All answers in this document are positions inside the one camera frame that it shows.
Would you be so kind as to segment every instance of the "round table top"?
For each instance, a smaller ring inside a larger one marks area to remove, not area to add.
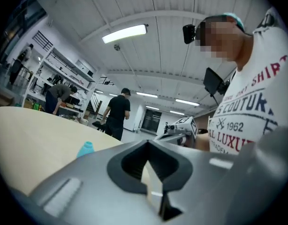
[[[25,194],[73,161],[86,141],[95,151],[122,144],[96,129],[45,112],[0,107],[0,172],[8,185]]]

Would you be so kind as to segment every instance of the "shelf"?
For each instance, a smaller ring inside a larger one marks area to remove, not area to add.
[[[50,67],[52,70],[54,70],[55,72],[57,72],[59,75],[61,75],[62,77],[66,78],[67,80],[69,80],[70,82],[74,83],[77,87],[86,90],[86,91],[90,91],[88,88],[85,88],[83,85],[79,84],[77,81],[75,81],[74,79],[72,79],[71,77],[69,77],[68,75],[66,75],[65,73],[61,72],[55,65],[53,65],[50,61],[44,59],[44,63],[48,65],[48,67]]]
[[[52,83],[48,82],[47,80],[45,80],[44,78],[42,78],[42,77],[40,77],[38,75],[35,75],[35,78],[37,78],[37,79],[41,80],[42,82],[46,83],[48,86],[51,86],[51,87],[54,86]],[[73,94],[70,94],[70,96],[80,100],[77,96],[74,96]]]
[[[41,94],[37,94],[37,93],[34,93],[32,91],[29,91],[27,94],[30,95],[31,97],[34,97],[34,98],[38,99],[38,100],[46,102],[45,97],[43,95],[41,95]],[[80,113],[80,111],[74,110],[74,109],[69,108],[69,107],[60,106],[59,108],[62,108],[62,109],[65,109],[65,110],[69,110],[69,111],[72,111],[74,113]]]
[[[81,77],[83,77],[89,82],[95,82],[91,76],[89,76],[82,69],[80,69],[76,64],[74,64],[68,58],[66,58],[63,54],[61,54],[61,52],[58,51],[56,48],[54,48],[53,52],[55,53],[55,55],[61,58],[71,69],[76,71]]]

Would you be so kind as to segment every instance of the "doorway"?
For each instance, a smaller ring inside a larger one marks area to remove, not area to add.
[[[156,133],[158,131],[161,115],[161,112],[147,109],[142,123],[142,128]]]

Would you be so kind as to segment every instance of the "ceiling light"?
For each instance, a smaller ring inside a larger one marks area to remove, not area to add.
[[[102,37],[104,43],[113,42],[118,39],[127,38],[135,35],[142,35],[147,33],[146,25],[137,25],[130,28],[125,28],[109,35]]]
[[[142,92],[137,92],[137,95],[142,95],[142,96],[148,96],[148,97],[158,98],[157,95],[152,95],[152,94],[142,93]]]
[[[181,112],[175,112],[175,111],[170,111],[171,113],[175,113],[175,114],[178,114],[178,115],[185,115],[184,113],[181,113]]]
[[[188,102],[188,101],[184,101],[184,100],[180,100],[180,99],[176,99],[176,102],[190,104],[193,106],[199,106],[199,103]]]
[[[156,107],[150,107],[150,106],[146,106],[147,108],[151,108],[151,109],[155,109],[155,110],[159,110],[159,108]]]

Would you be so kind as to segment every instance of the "black camera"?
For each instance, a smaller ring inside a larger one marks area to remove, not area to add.
[[[185,44],[190,44],[194,41],[195,37],[195,26],[192,24],[185,25],[182,27],[183,40]]]

